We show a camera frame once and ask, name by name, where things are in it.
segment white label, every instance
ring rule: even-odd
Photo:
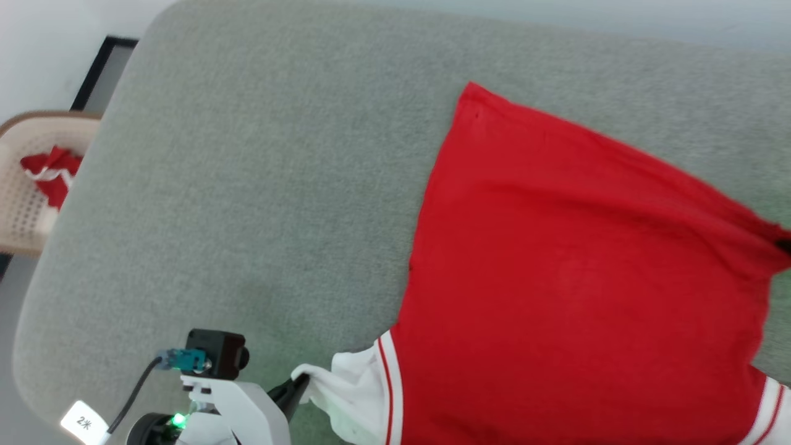
[[[101,445],[107,441],[107,422],[82,400],[71,406],[60,420],[60,426],[85,445]]]

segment black frame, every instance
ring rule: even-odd
[[[80,86],[80,90],[77,92],[77,96],[74,98],[70,110],[82,111],[85,109],[85,105],[91,97],[93,88],[99,81],[99,76],[101,76],[104,65],[107,64],[108,59],[110,59],[110,54],[115,47],[134,48],[137,44],[138,41],[135,39],[125,39],[115,36],[105,37],[104,42],[102,42],[101,47],[99,47],[96,58],[93,60],[90,69],[88,69],[88,74],[85,75],[85,80],[82,81],[82,86]],[[0,281],[2,281],[2,277],[6,274],[6,269],[10,262],[11,255],[0,253]]]

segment glowing green led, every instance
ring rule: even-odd
[[[176,415],[170,419],[170,423],[176,428],[184,429],[184,427],[187,426],[187,416],[176,413]]]

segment beige plastic basket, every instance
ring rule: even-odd
[[[85,154],[99,119],[82,112],[28,112],[0,126],[0,252],[40,255],[58,217],[20,159],[49,153],[54,145]]]

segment red and white t-shirt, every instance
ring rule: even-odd
[[[791,443],[751,365],[791,233],[631,147],[470,84],[398,322],[305,400],[352,443]]]

